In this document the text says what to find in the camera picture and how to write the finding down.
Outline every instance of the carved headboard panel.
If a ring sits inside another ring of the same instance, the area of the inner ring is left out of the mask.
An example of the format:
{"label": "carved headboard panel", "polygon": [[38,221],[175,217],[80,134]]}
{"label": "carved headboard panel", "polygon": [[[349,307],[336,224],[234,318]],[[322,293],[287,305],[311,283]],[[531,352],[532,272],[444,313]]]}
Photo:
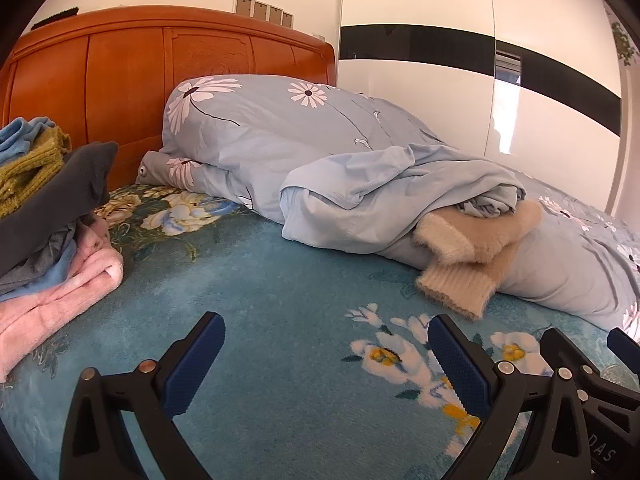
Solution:
{"label": "carved headboard panel", "polygon": [[261,73],[335,84],[330,44],[291,30],[194,7],[98,10],[25,34],[0,72],[2,125],[49,116],[73,146],[120,145],[113,189],[135,180],[147,150],[161,146],[162,112],[188,78]]}

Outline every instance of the blue gripper pad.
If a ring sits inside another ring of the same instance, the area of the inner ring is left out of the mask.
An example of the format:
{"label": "blue gripper pad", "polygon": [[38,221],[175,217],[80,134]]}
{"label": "blue gripper pad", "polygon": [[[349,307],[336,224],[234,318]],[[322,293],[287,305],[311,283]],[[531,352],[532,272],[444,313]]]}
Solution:
{"label": "blue gripper pad", "polygon": [[433,353],[447,378],[451,381],[466,412],[475,415],[480,420],[487,418],[492,404],[491,385],[482,376],[481,371],[440,319],[440,316],[431,319],[428,327],[428,339]]}
{"label": "blue gripper pad", "polygon": [[214,314],[164,382],[162,408],[169,417],[187,411],[225,342],[225,322]]}
{"label": "blue gripper pad", "polygon": [[635,374],[640,374],[640,346],[619,328],[607,335],[607,347]]}

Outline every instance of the green knit sweater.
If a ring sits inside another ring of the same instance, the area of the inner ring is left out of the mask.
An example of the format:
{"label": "green knit sweater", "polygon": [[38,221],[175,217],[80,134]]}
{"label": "green knit sweater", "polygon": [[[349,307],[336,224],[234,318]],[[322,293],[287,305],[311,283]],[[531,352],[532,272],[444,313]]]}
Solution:
{"label": "green knit sweater", "polygon": [[60,171],[71,140],[58,126],[40,133],[31,151],[0,166],[0,218],[18,209]]}

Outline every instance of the dark gray garment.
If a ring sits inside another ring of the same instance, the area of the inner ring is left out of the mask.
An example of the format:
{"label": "dark gray garment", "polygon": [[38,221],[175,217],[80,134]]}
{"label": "dark gray garment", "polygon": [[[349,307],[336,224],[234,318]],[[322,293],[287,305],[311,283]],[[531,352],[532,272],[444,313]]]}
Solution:
{"label": "dark gray garment", "polygon": [[75,222],[65,225],[49,237],[43,248],[0,276],[0,296],[43,276],[59,259],[75,233]]}
{"label": "dark gray garment", "polygon": [[62,169],[0,220],[0,276],[43,248],[53,233],[109,200],[107,175],[117,151],[115,142],[92,142],[67,153]]}

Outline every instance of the folded clothes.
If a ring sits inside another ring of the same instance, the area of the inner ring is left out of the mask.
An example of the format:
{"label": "folded clothes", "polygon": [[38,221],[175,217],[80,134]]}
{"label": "folded clothes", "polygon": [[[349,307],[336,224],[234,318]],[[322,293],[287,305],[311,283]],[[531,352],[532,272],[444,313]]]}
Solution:
{"label": "folded clothes", "polygon": [[47,128],[33,142],[31,151],[0,167],[0,218],[18,209],[63,166],[71,151],[71,139],[58,126]]}
{"label": "folded clothes", "polygon": [[118,145],[92,142],[67,153],[65,165],[20,209],[0,219],[0,276],[69,222],[106,203],[106,178]]}
{"label": "folded clothes", "polygon": [[0,294],[5,294],[38,279],[58,261],[76,233],[76,222],[70,222],[53,233],[31,256],[20,262],[8,273],[0,276]]}
{"label": "folded clothes", "polygon": [[66,248],[60,254],[59,259],[39,278],[36,278],[32,282],[25,285],[14,288],[0,296],[0,302],[10,300],[11,298],[19,298],[20,296],[26,296],[27,294],[34,294],[51,288],[52,286],[59,285],[66,280],[71,266],[71,260],[76,254],[76,241],[71,238]]}
{"label": "folded clothes", "polygon": [[56,125],[47,117],[26,121],[18,117],[0,130],[0,166],[29,153],[31,143],[45,128]]}
{"label": "folded clothes", "polygon": [[122,256],[111,247],[104,219],[79,219],[77,232],[64,283],[0,303],[0,383],[25,355],[120,285]]}
{"label": "folded clothes", "polygon": [[479,319],[518,251],[520,241],[540,224],[542,208],[534,200],[518,203],[513,213],[476,218],[456,206],[427,213],[414,240],[436,256],[416,280],[427,296],[471,319]]}

